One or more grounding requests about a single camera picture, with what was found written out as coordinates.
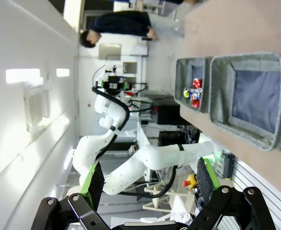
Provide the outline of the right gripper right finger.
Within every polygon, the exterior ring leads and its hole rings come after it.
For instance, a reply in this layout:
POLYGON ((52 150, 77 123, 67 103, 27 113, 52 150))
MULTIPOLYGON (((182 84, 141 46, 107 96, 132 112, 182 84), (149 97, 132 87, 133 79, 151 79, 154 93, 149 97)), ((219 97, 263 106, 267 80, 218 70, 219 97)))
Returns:
POLYGON ((190 224, 192 230, 214 230, 223 217, 234 217, 241 230, 276 229, 268 206, 257 187, 242 192, 221 185, 208 159, 200 158, 196 180, 204 207, 190 224))

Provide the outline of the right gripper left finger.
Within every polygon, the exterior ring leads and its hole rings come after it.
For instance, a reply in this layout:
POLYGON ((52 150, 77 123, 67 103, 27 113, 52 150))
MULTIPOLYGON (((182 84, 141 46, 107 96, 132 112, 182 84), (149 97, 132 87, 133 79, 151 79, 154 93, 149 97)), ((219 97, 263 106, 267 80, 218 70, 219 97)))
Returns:
POLYGON ((79 192, 58 200, 41 200, 32 223, 33 230, 66 230, 70 224, 80 223, 85 230, 108 230, 109 226, 97 213, 105 184, 100 162, 91 165, 79 192))

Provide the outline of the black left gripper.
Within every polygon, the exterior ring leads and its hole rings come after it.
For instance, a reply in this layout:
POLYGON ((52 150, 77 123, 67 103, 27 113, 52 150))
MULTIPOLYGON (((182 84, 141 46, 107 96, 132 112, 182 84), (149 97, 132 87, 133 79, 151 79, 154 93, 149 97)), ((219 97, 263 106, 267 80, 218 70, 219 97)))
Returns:
POLYGON ((131 90, 131 84, 128 82, 121 82, 119 76, 109 76, 107 82, 104 80, 98 80, 95 82, 95 88, 97 89, 112 89, 112 90, 131 90))

